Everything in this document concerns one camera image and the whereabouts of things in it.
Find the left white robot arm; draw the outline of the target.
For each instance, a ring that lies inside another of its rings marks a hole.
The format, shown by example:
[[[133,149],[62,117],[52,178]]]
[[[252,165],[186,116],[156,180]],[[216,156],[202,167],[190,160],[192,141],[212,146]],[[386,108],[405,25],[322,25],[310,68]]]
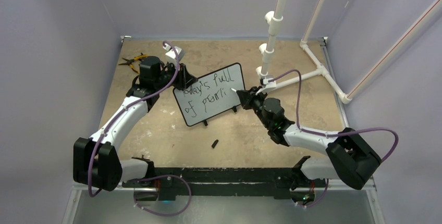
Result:
[[[136,123],[153,108],[160,93],[170,86],[185,90],[197,80],[185,64],[164,63],[156,56],[142,59],[139,74],[119,109],[96,133],[75,141],[73,180],[87,185],[91,197],[97,195],[93,188],[112,191],[130,180],[151,186],[155,182],[153,161],[142,157],[120,160],[118,150]]]

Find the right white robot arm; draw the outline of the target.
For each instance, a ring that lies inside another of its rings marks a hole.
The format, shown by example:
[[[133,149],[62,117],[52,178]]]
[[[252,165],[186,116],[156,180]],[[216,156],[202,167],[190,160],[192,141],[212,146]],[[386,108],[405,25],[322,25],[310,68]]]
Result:
[[[316,179],[339,179],[360,190],[381,165],[382,159],[369,144],[351,128],[340,132],[306,128],[285,117],[280,100],[259,93],[257,87],[236,90],[245,110],[253,110],[267,134],[276,144],[301,147],[324,155],[304,156],[292,169],[293,188],[305,186]]]

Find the black framed whiteboard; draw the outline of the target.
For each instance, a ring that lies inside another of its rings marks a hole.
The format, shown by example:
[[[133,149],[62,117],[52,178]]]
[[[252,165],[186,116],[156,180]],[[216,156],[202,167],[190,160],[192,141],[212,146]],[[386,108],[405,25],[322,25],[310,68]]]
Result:
[[[186,126],[197,125],[240,106],[238,95],[230,88],[245,89],[240,63],[233,63],[205,74],[188,89],[173,89]]]

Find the black marker cap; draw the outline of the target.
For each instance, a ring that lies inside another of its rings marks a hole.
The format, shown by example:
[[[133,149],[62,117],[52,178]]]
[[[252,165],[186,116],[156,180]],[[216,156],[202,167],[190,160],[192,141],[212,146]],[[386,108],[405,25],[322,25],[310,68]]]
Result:
[[[213,142],[213,144],[211,145],[211,148],[215,148],[218,143],[219,143],[219,140],[215,140]]]

